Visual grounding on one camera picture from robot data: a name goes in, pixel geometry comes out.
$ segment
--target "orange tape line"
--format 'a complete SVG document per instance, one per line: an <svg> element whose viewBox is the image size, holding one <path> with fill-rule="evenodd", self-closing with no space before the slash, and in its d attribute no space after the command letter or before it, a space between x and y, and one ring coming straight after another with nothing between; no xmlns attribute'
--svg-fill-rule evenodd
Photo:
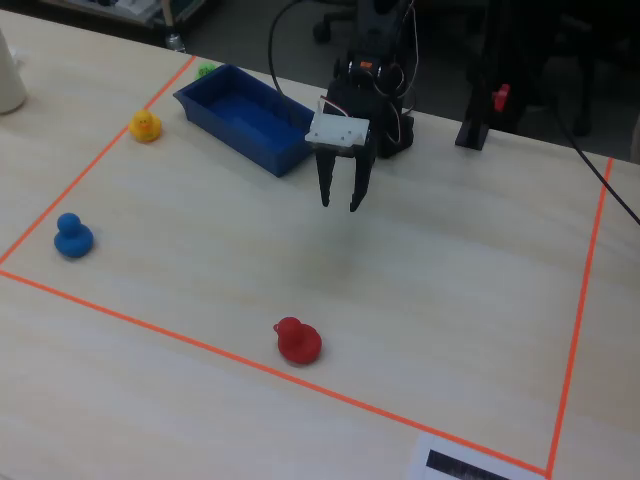
<svg viewBox="0 0 640 480"><path fill-rule="evenodd" d="M258 362L254 362L253 360L249 360L247 358L241 357L240 355L236 355L235 353L231 353L231 352L228 352L226 350L222 350L221 348L214 347L212 345L206 344L204 342L201 342L200 340L196 340L194 338L187 337L186 335L182 335L180 333L176 333L176 332L173 332L171 330L167 330L166 328L158 327L157 325L153 325L152 323L144 322L144 321L139 320L137 318L130 317L129 315L125 315L123 313L116 312L115 310L111 310L111 309L106 308L106 307L101 307L100 305L96 305L96 304L91 303L91 302L89 302L87 300L83 300L81 298L74 297L73 295L70 295L68 293L62 292L62 291L57 290L57 289L52 288L52 287L48 287L48 286L43 285L43 284L38 283L38 282L34 282L33 280L29 280L27 278L20 277L19 275L15 275L13 273L9 273L9 272L4 271L4 270L0 270L0 276L9 278L11 280L15 280L15 281L23 283L25 285L29 285L30 287L34 287L34 288L37 288L39 290L51 293L51 294L56 295L58 297L64 298L66 300L69 300L71 302L77 303L78 305L82 305L84 307L91 308L92 310L96 310L96 311L98 311L100 313L104 313L106 315L118 318L120 320L124 320L125 322L129 322L129 323L132 323L132 324L137 325L139 327L145 328L147 330L151 330L152 332L158 333L160 335L164 335L166 337L173 338L175 340L178 340L178 341L183 342L183 343L187 343L187 344L192 345L194 347L201 348L203 350L207 350L209 352L215 353L216 355L220 355L222 357L228 358L229 360L233 360L235 362L241 363L241 364L246 365L248 367L255 368L256 370L260 370L261 372L268 373L270 375L274 375L274 376L279 377L279 378L281 378L283 380L286 380L288 382L295 383L296 385L299 385L301 387L308 388L309 390L313 390L315 392L321 393L323 395L326 395L328 397L334 398L334 399L339 400L341 402L348 403L349 405L352 405L352 406L357 407L357 408L361 408L362 410L366 410L366 411L368 411L370 413L373 413L373 414L376 414L376 415L380 415L382 417L388 418L388 419L396 421L398 423L402 423L404 425L408 425L409 427L413 427L413 428L416 428L418 430L422 430L423 432L427 432L427 433L430 433L432 435L436 435L438 437L444 438L446 440L450 440L452 442L458 443L460 445L463 445L465 447L471 448L471 449L476 450L478 452L484 453L484 454L489 455L491 457L503 460L503 461L505 461L507 463L510 463L510 464L515 465L515 466L520 467L520 468L523 468L523 469L528 470L530 472L537 473L539 475L544 475L545 474L544 469L542 469L540 467L536 467L534 465L529 465L528 463L525 463L522 460L518 460L517 458L510 457L509 455L506 455L504 453L498 452L496 450L492 450L492 449L487 448L487 447L483 447L482 445L470 442L468 440L465 440L463 438L457 437L457 436L452 435L450 433L446 433L446 432L443 432L441 430L437 430L435 428L429 427L429 426L424 425L422 423L415 422L415 421L410 420L410 419L405 418L405 417L401 417L400 415L396 415L395 413L391 413L391 412L388 412L388 411L383 410L381 408L374 407L373 405L369 405L369 404L361 402L359 400L355 400L355 399L353 399L351 397L347 397L346 395L343 395L341 393L334 392L333 390L329 390L328 388L324 388L324 387L321 387L319 385L315 385L315 384L313 384L311 382L307 382L306 380L302 380L302 379L300 379L298 377L294 377L293 375L289 375L288 373L281 372L279 370L276 370L275 368L269 367L267 365L263 365L263 364L258 363Z"/></svg>
<svg viewBox="0 0 640 480"><path fill-rule="evenodd" d="M145 109L148 109L149 107L151 107L151 105L153 105L158 98L160 98L160 96L167 91L167 89L169 87L171 87L171 85L173 85L175 83L175 81L184 73L184 71L189 68L189 66L193 63L193 61L195 60L195 56L192 56L187 63L185 63L180 70L178 70L178 72L171 78L171 80L169 80L164 87L162 87L162 89L160 89L152 98L151 100L149 100L147 102L147 104L144 106ZM102 149L102 151L98 154L98 156L96 158L93 159L93 161L87 165L85 167L84 170L82 170L82 172L80 173L80 175L78 175L75 180L73 182L71 182L71 184L64 189L64 191L60 194L60 196L58 198L56 198L54 200L54 202L49 205L49 207L42 212L42 214L36 219L35 222L33 222L31 224L31 226L29 228L27 228L26 232L24 232L20 238L18 238L18 240L16 240L16 242L11 245L11 247L9 247L9 250L7 250L5 252L4 255L2 255L2 257L0 257L0 265L2 265L7 258L9 258L11 256L11 254L13 254L13 252L16 251L16 249L27 239L27 237L29 235L31 235L31 233L38 228L38 225L40 225L42 223L42 221L47 218L47 216L60 204L60 202L62 202L62 200L64 200L64 198L69 194L69 192L71 190L73 190L76 185L78 185L78 183L80 183L80 180L82 180L85 175L87 173L89 173L89 171L91 171L91 169L93 167L95 167L97 165L97 163L102 160L102 157L104 157L107 152L109 152L109 150L111 150L113 148L113 146L118 143L118 140L120 140L122 138L122 136L127 132L128 127L124 127L122 130L120 130L120 132L118 132L118 134L115 136L115 138L113 140L111 140L109 142L109 145L107 145L106 147L104 147Z"/></svg>
<svg viewBox="0 0 640 480"><path fill-rule="evenodd" d="M607 162L607 170L604 178L608 182L613 169L613 158L609 158ZM567 402L569 400L569 390L571 389L571 377L573 376L573 367L575 366L576 353L578 351L578 341L580 340L580 329L582 328L582 317L584 307L587 302L587 293L589 291L589 279L591 278L591 266L593 265L593 257L596 253L596 243L598 241L598 232L600 230L600 221L602 219L602 211L604 210L605 199L607 198L607 189L603 185L600 189L600 199L598 200L598 209L596 217L593 221L593 230L591 231L591 241L589 242L589 251L587 252L587 260L584 265L584 274L582 275L582 287L580 288L580 299L578 301L578 310L576 312L576 323L573 326L573 337L571 338L571 348L569 349L569 362L564 375L564 384L562 385L562 395L560 396L560 406L556 417L556 425L553 430L553 438L551 440L551 451L549 452L549 460L547 461L547 470L545 477L551 480L553 475L553 467L556 463L558 454L558 445L560 443L560 434L562 433L562 424L567 410Z"/></svg>

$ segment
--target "blue plastic tray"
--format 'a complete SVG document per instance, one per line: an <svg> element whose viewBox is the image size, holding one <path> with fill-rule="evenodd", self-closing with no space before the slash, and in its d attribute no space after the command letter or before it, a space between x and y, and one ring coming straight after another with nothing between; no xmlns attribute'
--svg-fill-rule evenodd
<svg viewBox="0 0 640 480"><path fill-rule="evenodd" d="M309 156L313 112L293 100L295 127L280 94L233 65L174 93L187 119L280 177Z"/></svg>

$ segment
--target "green toy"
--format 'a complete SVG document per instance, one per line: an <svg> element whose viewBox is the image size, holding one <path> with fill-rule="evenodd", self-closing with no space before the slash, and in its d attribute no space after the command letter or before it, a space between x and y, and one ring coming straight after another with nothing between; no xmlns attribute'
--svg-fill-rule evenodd
<svg viewBox="0 0 640 480"><path fill-rule="evenodd" d="M205 75L209 75L215 69L216 69L216 66L211 62L201 64L198 67L198 73L196 73L196 80L200 80Z"/></svg>

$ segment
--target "cable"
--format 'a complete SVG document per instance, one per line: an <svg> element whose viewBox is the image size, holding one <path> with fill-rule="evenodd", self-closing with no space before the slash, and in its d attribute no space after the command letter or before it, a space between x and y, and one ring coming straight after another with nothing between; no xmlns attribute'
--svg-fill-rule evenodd
<svg viewBox="0 0 640 480"><path fill-rule="evenodd" d="M402 67L400 66L399 63L392 63L391 68L393 69L394 67L400 70L400 75L402 75L402 77L400 78L400 83L396 87L396 92L397 92L404 85L404 70L402 70Z"/></svg>
<svg viewBox="0 0 640 480"><path fill-rule="evenodd" d="M556 123L558 124L560 131L564 134L565 137L567 137L567 140L569 141L573 149L578 153L578 155L580 155L580 158L584 160L584 163L587 164L587 166L591 169L591 171L595 174L595 176L598 177L598 180L600 180L602 184L607 188L607 190L609 190L609 193L611 194L611 196L615 198L618 201L618 203L622 206L622 208L624 208L627 211L627 213L631 216L631 218L633 218L636 221L636 223L640 225L640 218L638 218L638 215L636 215L635 212L631 210L631 207L629 207L629 205L627 205L626 202L622 200L622 198L620 198L620 195L618 195L616 191L613 189L613 187L609 185L609 182L605 180L605 178L600 174L598 169L593 165L593 163L591 163L591 161L587 158L587 156L584 154L582 149L578 146L578 142L576 141L575 137L569 131L567 126L564 124L564 122L562 121L562 118L560 118L558 109L554 108L550 102L547 102L547 103L549 105L549 108L551 109L551 112L553 113L554 118L556 119Z"/></svg>
<svg viewBox="0 0 640 480"><path fill-rule="evenodd" d="M420 61L420 54L418 53L418 23L416 20L416 9L413 7L413 2L411 2L411 6L409 7L409 9L411 10L411 12L413 13L412 17L413 17L413 36L416 40L416 65L413 68L413 76L411 77L411 81L409 82L409 85L407 86L407 89L404 91L404 93L402 95L399 95L398 98L403 98L407 93L409 93L409 90L411 90L411 88L413 87L413 82L415 82L416 80L416 75L418 74L418 63Z"/></svg>
<svg viewBox="0 0 640 480"><path fill-rule="evenodd" d="M362 70L362 71L371 77L371 83L373 84L373 88L376 90L376 92L378 92L378 95L380 95L381 97L387 98L389 94L384 93L382 90L380 90L380 87L376 83L376 77L373 76L373 73L371 73L369 70Z"/></svg>
<svg viewBox="0 0 640 480"><path fill-rule="evenodd" d="M293 109L291 108L291 106L289 105L288 102L288 98L287 96L282 92L282 89L280 88L280 84L278 83L278 78L276 77L276 71L275 68L273 67L273 34L276 30L276 25L278 24L278 21L280 20L280 18L287 13L287 11L296 6L298 3L302 3L304 0L292 0L290 3L288 3L287 5L285 5L282 10L280 10L280 12L278 12L278 15L276 15L276 18L273 19L273 22L271 23L271 28L269 29L269 44L267 46L267 56L269 59L269 72L271 73L271 78L273 79L273 84L276 87L276 90L278 90L278 93L280 94L280 96L282 97L282 101L284 102L285 107L287 108L288 112L289 112L289 123L291 125L293 125L293 119L295 118L295 114L293 113Z"/></svg>
<svg viewBox="0 0 640 480"><path fill-rule="evenodd" d="M415 87L411 87L411 90L413 91L413 103L411 104L409 109L402 114L403 117L406 117L411 112L413 112L413 110L416 108L416 105L418 103L418 92L416 91L416 88Z"/></svg>
<svg viewBox="0 0 640 480"><path fill-rule="evenodd" d="M333 108L335 108L336 110L338 110L341 114L343 114L345 117L350 117L351 115L349 115L347 113L347 111L342 108L340 105L338 105L337 103L332 102L331 100L329 100L327 97L325 97L324 95L321 95L320 98L322 100L324 100L325 103L328 103L329 105L331 105Z"/></svg>
<svg viewBox="0 0 640 480"><path fill-rule="evenodd" d="M391 138L389 132L386 132L386 134L389 140L391 140L395 145L399 145L402 142L402 130L400 130L400 115L398 114L398 110L393 103L389 102L389 105L391 105L393 112L396 114L396 119L398 120L398 140L394 140L393 138Z"/></svg>
<svg viewBox="0 0 640 480"><path fill-rule="evenodd" d="M407 16L409 15L409 12L411 11L411 9L413 8L413 6L416 4L416 0L411 0L411 3L409 4L409 8L407 8L407 13L404 14L404 17L402 17L402 23L404 23L404 21L407 19Z"/></svg>
<svg viewBox="0 0 640 480"><path fill-rule="evenodd" d="M509 9L511 10L509 12L509 17L511 19L514 18L513 9L511 8L512 7L512 1L513 0L509 1ZM549 100L549 96L548 96L548 94L546 92L546 89L543 88L542 85L540 85L538 83L538 80L536 79L535 75L531 71L529 63L527 61L527 56L525 55L525 50L524 50L524 48L522 46L522 42L520 41L520 35L518 33L516 33L517 29L513 28L512 30L513 30L513 37L515 39L515 43L517 44L518 51L520 52L520 56L522 57L522 64L524 65L524 69L525 69L525 72L527 74L527 77L529 77L529 81L535 87L535 89L538 91L538 93L540 94L540 97L547 104L547 107L549 108L549 110L551 110L551 112L553 113L553 117L554 117L556 123L558 124L558 128L560 128L560 131L566 137L566 139L569 141L569 143L571 144L573 149L580 156L580 158L584 161L584 163L587 164L587 166L591 169L591 171L594 173L594 175L596 177L598 177L598 180L600 180L600 182L602 182L602 184L609 191L611 196L613 198L615 198L617 200L617 202L622 206L622 208L624 208L627 211L627 213L631 216L631 218L633 218L635 220L635 222L638 225L640 225L640 218L638 218L638 215L636 215L636 213L633 210L631 210L631 207L629 207L629 205L627 205L626 202L624 200L622 200L620 195L618 195L616 193L616 191L611 187L611 185L609 185L609 182L607 182L607 180L600 174L600 172L593 165L593 163L591 163L591 161L587 158L587 156L584 154L584 152L582 151L582 149L578 145L578 142L576 141L576 139L573 136L573 134L571 133L571 131L567 128L567 126L562 121L562 118L560 117L560 113L558 112L557 106L554 105L554 102L551 102Z"/></svg>

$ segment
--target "yellow rubber duck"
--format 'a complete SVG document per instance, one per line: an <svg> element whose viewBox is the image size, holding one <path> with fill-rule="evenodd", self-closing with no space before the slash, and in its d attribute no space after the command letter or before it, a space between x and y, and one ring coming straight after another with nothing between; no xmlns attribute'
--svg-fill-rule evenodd
<svg viewBox="0 0 640 480"><path fill-rule="evenodd" d="M139 142L153 142L162 134L162 120L148 110L140 110L131 119L129 131Z"/></svg>

